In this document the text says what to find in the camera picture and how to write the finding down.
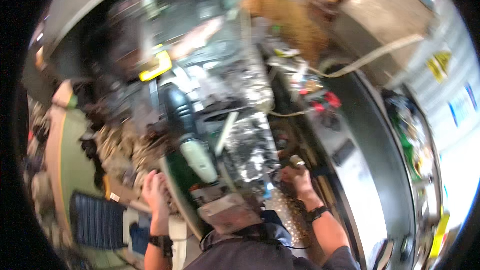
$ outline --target cloth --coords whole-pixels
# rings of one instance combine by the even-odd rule
[[[150,236],[149,227],[140,227],[138,223],[130,225],[130,237],[132,249],[142,255],[147,252],[148,237]]]
[[[282,220],[279,218],[277,212],[272,209],[267,209],[261,212],[261,219],[263,223],[251,225],[240,231],[232,234],[219,234],[215,230],[209,232],[200,242],[200,249],[207,251],[213,245],[229,239],[266,239],[276,241],[283,246],[292,245],[292,237],[287,229],[283,226]]]
[[[360,270],[350,249],[340,247],[319,267],[303,257],[295,257],[285,246],[248,239],[228,239],[203,252],[185,270]]]
[[[319,267],[290,249],[291,236],[274,210],[261,213],[264,223],[249,226],[235,234],[220,235],[211,231],[200,242],[203,253],[185,270],[360,270],[350,248],[341,247]]]

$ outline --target black wristwatch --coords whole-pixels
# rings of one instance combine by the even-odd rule
[[[320,218],[323,213],[329,211],[330,210],[326,206],[317,207],[316,209],[307,213],[307,221],[312,223],[315,219]]]
[[[164,258],[171,258],[173,242],[167,235],[149,235],[148,243],[162,249]]]

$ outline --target wrist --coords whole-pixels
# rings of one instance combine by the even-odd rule
[[[169,218],[161,217],[158,214],[152,215],[150,224],[150,235],[152,236],[168,236],[169,235]]]
[[[316,208],[324,206],[324,202],[320,197],[315,193],[314,190],[309,191],[308,193],[298,195],[298,199],[303,202],[307,212],[311,212]]]

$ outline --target warning sign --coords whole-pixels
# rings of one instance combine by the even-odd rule
[[[427,61],[427,67],[438,82],[442,82],[447,77],[448,62],[451,57],[452,52],[444,50],[435,53],[433,57]]]

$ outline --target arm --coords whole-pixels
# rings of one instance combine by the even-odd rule
[[[152,223],[150,224],[150,235],[169,235],[169,209],[165,201],[167,182],[165,174],[153,170],[148,173],[143,183],[141,195],[152,209]],[[144,260],[145,270],[171,270],[171,258],[163,257],[161,248],[148,243]]]
[[[310,174],[306,168],[299,171],[298,169],[285,167],[282,169],[282,178],[284,181],[293,185],[297,191],[297,198],[303,201],[307,212],[324,206],[323,201],[312,187]],[[330,212],[322,213],[320,218],[313,221],[312,227],[318,244],[320,244],[325,256],[332,256],[333,252],[340,247],[350,247],[347,234]]]

